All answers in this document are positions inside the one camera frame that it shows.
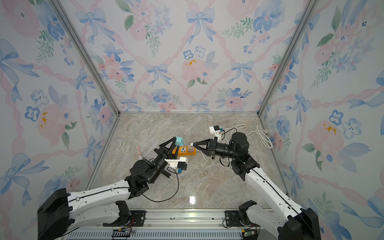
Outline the teal charger adapter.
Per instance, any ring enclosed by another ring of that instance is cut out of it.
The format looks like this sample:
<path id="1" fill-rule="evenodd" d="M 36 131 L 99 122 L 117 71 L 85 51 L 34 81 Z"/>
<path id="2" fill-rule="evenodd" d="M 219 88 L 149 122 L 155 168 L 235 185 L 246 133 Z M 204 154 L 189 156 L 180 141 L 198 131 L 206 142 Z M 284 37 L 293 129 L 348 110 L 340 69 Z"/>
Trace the teal charger adapter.
<path id="1" fill-rule="evenodd" d="M 175 144 L 176 146 L 183 147 L 185 144 L 184 139 L 181 137 L 176 137 Z"/>

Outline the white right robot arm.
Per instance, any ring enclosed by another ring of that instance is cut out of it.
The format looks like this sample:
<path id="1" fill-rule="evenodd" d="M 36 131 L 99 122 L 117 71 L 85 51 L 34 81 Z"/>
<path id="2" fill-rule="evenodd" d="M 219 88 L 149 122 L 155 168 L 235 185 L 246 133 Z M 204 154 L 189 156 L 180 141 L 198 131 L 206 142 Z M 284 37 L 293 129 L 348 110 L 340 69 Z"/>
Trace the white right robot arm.
<path id="1" fill-rule="evenodd" d="M 270 213 L 256 202 L 247 201 L 239 207 L 245 225 L 256 224 L 279 240 L 321 239 L 318 215 L 311 208 L 304 209 L 273 183 L 249 154 L 245 134 L 234 133 L 228 144 L 214 138 L 195 142 L 193 146 L 212 159 L 229 158 L 234 173 L 253 187 L 274 211 Z"/>

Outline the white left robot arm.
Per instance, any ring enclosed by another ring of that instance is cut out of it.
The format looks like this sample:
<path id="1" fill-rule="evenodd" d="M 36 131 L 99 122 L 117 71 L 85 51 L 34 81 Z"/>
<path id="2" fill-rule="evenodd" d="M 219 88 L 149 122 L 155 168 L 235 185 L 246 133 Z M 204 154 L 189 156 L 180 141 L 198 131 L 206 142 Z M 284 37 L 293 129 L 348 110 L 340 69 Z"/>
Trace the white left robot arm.
<path id="1" fill-rule="evenodd" d="M 166 174 L 168 160 L 176 160 L 183 138 L 173 137 L 155 149 L 152 161 L 138 160 L 130 175 L 116 183 L 82 192 L 55 190 L 38 208 L 38 239 L 54 240 L 67 232 L 92 223 L 108 226 L 126 225 L 129 219 L 127 200 L 142 196 L 161 174 Z"/>

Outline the orange power strip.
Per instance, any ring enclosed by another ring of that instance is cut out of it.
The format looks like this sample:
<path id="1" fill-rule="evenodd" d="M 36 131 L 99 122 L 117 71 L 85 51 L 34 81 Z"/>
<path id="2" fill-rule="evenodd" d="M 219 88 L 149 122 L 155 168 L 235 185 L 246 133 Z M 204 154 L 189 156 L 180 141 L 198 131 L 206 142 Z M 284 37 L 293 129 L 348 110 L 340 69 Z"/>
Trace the orange power strip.
<path id="1" fill-rule="evenodd" d="M 173 154 L 177 153 L 178 156 L 184 157 L 184 156 L 193 156 L 196 155 L 196 148 L 193 153 L 188 153 L 188 146 L 187 147 L 175 147 L 173 150 Z"/>

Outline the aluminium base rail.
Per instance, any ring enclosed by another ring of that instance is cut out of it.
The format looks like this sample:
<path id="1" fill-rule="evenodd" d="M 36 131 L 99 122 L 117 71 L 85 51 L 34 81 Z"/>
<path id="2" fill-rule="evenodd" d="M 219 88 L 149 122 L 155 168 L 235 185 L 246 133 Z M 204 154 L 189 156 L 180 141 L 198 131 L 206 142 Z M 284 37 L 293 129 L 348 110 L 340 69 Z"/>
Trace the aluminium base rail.
<path id="1" fill-rule="evenodd" d="M 278 220 L 271 211 L 254 207 L 260 220 L 245 221 L 239 210 L 134 211 L 127 226 L 80 227 L 58 240 L 315 240 L 319 234 L 303 216 Z"/>

